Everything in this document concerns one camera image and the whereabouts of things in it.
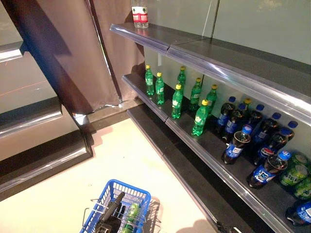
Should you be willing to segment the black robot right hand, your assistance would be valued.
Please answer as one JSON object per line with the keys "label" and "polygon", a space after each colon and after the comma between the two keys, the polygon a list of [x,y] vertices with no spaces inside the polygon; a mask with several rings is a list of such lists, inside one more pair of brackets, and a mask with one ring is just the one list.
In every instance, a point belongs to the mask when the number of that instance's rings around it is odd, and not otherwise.
{"label": "black robot right hand", "polygon": [[242,233],[237,227],[227,226],[219,221],[216,225],[219,233]]}

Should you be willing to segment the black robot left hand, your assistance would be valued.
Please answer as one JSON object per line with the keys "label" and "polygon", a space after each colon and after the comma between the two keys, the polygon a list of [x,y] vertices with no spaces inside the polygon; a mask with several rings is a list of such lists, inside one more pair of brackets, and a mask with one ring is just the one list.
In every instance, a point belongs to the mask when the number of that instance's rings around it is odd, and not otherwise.
{"label": "black robot left hand", "polygon": [[121,201],[125,196],[124,192],[121,192],[118,197],[108,204],[108,208],[101,215],[99,221],[95,226],[96,233],[117,233],[121,226],[121,218],[124,210],[121,210]]}

